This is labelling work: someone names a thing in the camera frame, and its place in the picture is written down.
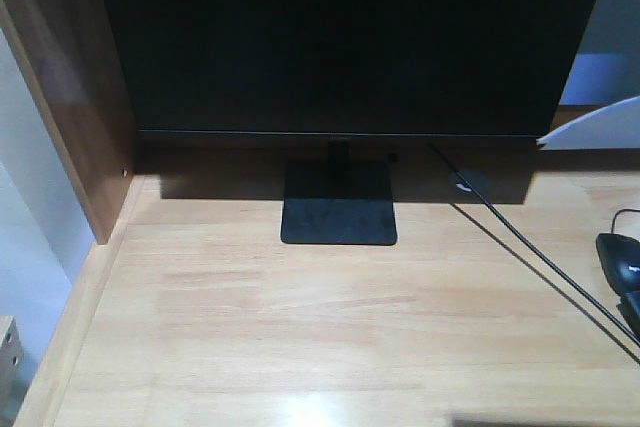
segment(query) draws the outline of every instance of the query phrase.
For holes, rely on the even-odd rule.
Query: monitor base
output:
[[[287,165],[280,238],[286,244],[393,245],[398,240],[389,168],[350,162],[342,147],[328,161]]]

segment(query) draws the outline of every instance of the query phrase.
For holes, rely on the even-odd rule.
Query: white wall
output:
[[[14,315],[30,382],[93,236],[0,31],[0,312]]]
[[[563,104],[611,104],[640,94],[640,0],[598,0]]]

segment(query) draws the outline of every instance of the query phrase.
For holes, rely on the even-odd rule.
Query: black cable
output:
[[[640,210],[638,209],[620,209],[618,212],[616,212],[613,215],[613,220],[611,221],[611,233],[615,234],[616,231],[616,219],[618,218],[618,216],[620,214],[624,214],[625,212],[636,212],[638,214],[640,214]]]
[[[584,290],[580,284],[578,284],[575,280],[573,280],[564,270],[558,267],[554,262],[552,262],[540,249],[538,249],[529,239],[527,239],[518,229],[516,229],[511,222],[509,222],[504,215],[500,213],[498,209],[491,203],[491,201],[487,200],[482,193],[480,193],[466,178],[465,176],[458,170],[458,168],[451,162],[435,145],[429,144],[431,150],[435,152],[435,154],[442,160],[447,167],[451,169],[451,171],[460,179],[460,181],[473,192],[473,194],[491,211],[493,215],[495,215],[502,224],[509,229],[509,231],[515,235],[520,242],[526,245],[529,250],[531,250],[534,254],[536,254],[545,264],[547,264],[551,269],[558,274],[562,279],[567,282],[571,287],[573,287],[580,295],[582,295],[585,299],[587,299],[595,308],[597,308],[602,315],[604,315],[607,319],[609,319],[624,335],[626,335],[638,348],[640,348],[640,339],[638,339],[626,325],[624,325],[621,321],[619,321],[615,315],[613,315],[604,305],[602,305],[595,297],[593,297],[589,292]]]

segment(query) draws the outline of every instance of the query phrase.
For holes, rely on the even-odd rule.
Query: black mouse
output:
[[[640,291],[640,242],[619,234],[599,234],[596,249],[607,282],[616,294]]]

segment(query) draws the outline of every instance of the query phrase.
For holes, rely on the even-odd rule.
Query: brown wooden panel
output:
[[[103,0],[0,0],[1,25],[98,243],[133,170],[135,125]]]

